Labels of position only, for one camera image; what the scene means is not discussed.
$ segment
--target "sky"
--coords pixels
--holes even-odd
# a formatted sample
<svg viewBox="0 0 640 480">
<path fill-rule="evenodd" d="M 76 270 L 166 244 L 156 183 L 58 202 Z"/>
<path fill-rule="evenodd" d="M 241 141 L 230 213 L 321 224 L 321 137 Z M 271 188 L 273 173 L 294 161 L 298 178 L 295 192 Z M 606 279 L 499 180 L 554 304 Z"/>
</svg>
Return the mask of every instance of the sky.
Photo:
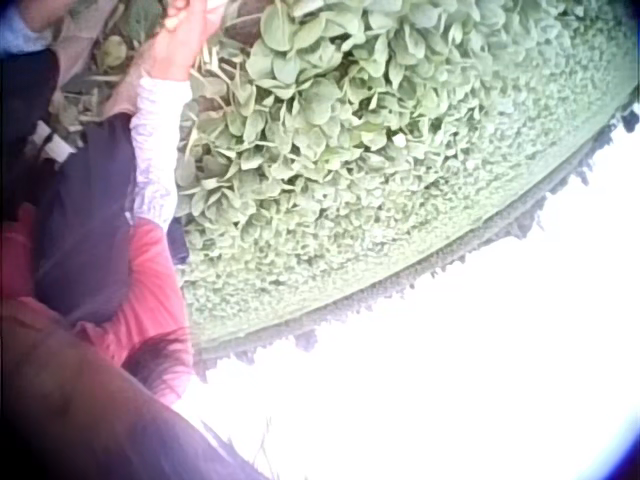
<svg viewBox="0 0 640 480">
<path fill-rule="evenodd" d="M 281 480 L 600 477 L 640 431 L 640 129 L 613 138 L 526 240 L 328 322 L 310 353 L 223 360 L 176 409 Z"/>
</svg>

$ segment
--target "white sleeve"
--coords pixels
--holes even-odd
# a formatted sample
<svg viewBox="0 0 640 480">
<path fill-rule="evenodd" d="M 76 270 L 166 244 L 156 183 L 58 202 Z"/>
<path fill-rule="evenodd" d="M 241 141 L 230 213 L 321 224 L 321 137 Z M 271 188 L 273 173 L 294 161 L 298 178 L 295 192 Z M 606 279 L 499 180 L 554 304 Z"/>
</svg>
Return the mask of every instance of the white sleeve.
<svg viewBox="0 0 640 480">
<path fill-rule="evenodd" d="M 165 231 L 178 201 L 174 170 L 180 115 L 189 100 L 189 82 L 143 77 L 138 85 L 138 112 L 131 120 L 137 164 L 133 213 L 157 223 Z"/>
</svg>

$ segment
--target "red shirt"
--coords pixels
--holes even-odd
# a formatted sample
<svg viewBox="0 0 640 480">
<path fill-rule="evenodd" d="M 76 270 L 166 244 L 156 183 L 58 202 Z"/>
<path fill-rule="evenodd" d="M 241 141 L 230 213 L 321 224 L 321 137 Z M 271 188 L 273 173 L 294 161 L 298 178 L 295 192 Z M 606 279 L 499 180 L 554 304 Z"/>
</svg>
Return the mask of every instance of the red shirt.
<svg viewBox="0 0 640 480">
<path fill-rule="evenodd" d="M 35 209 L 22 205 L 17 223 L 2 226 L 2 298 L 33 301 L 32 238 Z M 102 324 L 80 322 L 79 338 L 91 343 L 118 367 L 135 347 L 155 335 L 187 327 L 182 292 L 178 286 L 165 232 L 151 220 L 136 220 L 131 231 L 131 283 L 126 301 L 113 320 Z M 185 355 L 192 363 L 193 352 Z M 190 376 L 171 380 L 179 394 L 162 398 L 174 403 L 184 393 Z"/>
</svg>

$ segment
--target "person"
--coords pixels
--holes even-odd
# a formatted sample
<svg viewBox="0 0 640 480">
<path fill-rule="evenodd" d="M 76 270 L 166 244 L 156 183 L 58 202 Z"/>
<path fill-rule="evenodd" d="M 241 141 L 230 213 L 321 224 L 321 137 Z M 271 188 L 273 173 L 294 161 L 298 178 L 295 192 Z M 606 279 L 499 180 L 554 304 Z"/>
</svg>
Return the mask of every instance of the person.
<svg viewBox="0 0 640 480">
<path fill-rule="evenodd" d="M 3 175 L 3 197 L 5 185 L 16 187 L 15 208 L 3 210 L 11 221 L 3 223 L 0 265 L 2 421 L 15 450 L 3 458 L 19 463 L 24 451 L 34 453 L 51 478 L 262 479 L 169 408 L 184 371 L 143 361 L 150 351 L 177 351 L 174 360 L 190 367 L 188 343 L 175 338 L 186 314 L 165 233 L 189 71 L 223 7 L 175 0 L 105 120 L 86 129 L 85 147 L 45 195 L 30 196 L 20 149 L 55 88 L 88 55 L 87 32 L 95 38 L 114 4 L 98 0 L 86 23 L 67 31 L 66 48 L 43 50 L 52 11 L 71 3 L 21 0 L 0 18 L 2 166 L 17 185 Z"/>
<path fill-rule="evenodd" d="M 0 53 L 20 53 L 3 60 L 3 116 L 13 120 L 3 129 L 3 145 L 12 150 L 3 151 L 3 167 L 5 159 L 19 158 L 25 134 L 38 119 L 33 112 L 46 111 L 52 87 L 86 60 L 115 1 L 99 0 L 79 20 L 67 22 L 54 50 L 40 49 L 54 15 L 39 4 L 21 0 L 3 17 Z M 71 6 L 58 0 L 51 9 L 60 13 L 61 4 Z M 180 113 L 191 98 L 190 67 L 222 11 L 218 7 L 194 20 L 185 15 L 186 2 L 175 2 L 167 19 L 173 27 L 142 49 L 107 103 L 105 120 L 86 129 L 86 147 L 67 159 L 42 198 L 32 202 L 38 208 L 14 202 L 17 222 L 3 229 L 3 298 L 35 297 L 169 405 L 192 372 L 185 306 L 165 235 L 177 199 L 173 169 Z M 30 48 L 37 51 L 25 53 Z M 33 81 L 25 86 L 24 78 Z M 36 79 L 46 79 L 46 88 Z M 14 161 L 3 177 L 15 182 L 11 174 L 21 168 L 24 173 L 25 163 Z M 22 182 L 28 188 L 29 176 Z"/>
</svg>

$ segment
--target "vegetation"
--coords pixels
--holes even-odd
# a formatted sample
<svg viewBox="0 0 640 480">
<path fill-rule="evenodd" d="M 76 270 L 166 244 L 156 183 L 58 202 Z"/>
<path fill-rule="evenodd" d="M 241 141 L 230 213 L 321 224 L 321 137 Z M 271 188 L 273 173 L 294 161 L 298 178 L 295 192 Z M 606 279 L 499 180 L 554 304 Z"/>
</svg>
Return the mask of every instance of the vegetation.
<svg viewBox="0 0 640 480">
<path fill-rule="evenodd" d="M 201 345 L 438 251 L 574 153 L 637 85 L 636 26 L 613 0 L 250 8 L 228 8 L 184 114 L 179 273 Z M 130 48 L 146 21 L 120 33 Z M 123 47 L 107 42 L 109 74 Z"/>
</svg>

